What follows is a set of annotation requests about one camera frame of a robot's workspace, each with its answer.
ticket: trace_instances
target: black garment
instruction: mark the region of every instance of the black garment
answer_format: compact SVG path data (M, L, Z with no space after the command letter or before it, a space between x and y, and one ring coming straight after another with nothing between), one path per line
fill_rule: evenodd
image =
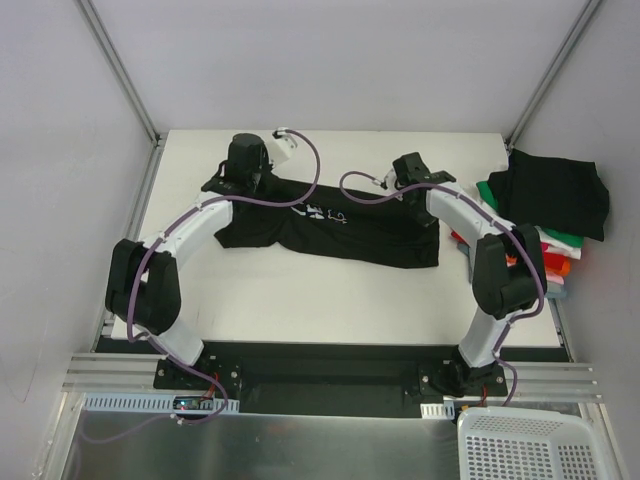
M303 195L308 183L267 174L255 196L285 202ZM353 191L365 199L378 195ZM267 247L280 243L299 253L362 260L400 268L438 265L439 226L420 226L401 202L361 205L340 189L319 185L292 208L234 205L233 221L216 233L224 248Z
M546 158L513 150L506 172L489 175L498 213L515 224L530 223L604 240L609 191L593 162Z

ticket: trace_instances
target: white wall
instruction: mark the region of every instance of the white wall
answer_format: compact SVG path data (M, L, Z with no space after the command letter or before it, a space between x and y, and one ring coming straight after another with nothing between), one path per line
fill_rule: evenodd
M640 2L609 0L518 144L595 161L611 192L604 243L587 242L566 307L579 360L606 389L631 478L640 476Z
M96 0L172 128L509 133L584 0Z
M0 6L0 478L32 478L150 144L71 0Z

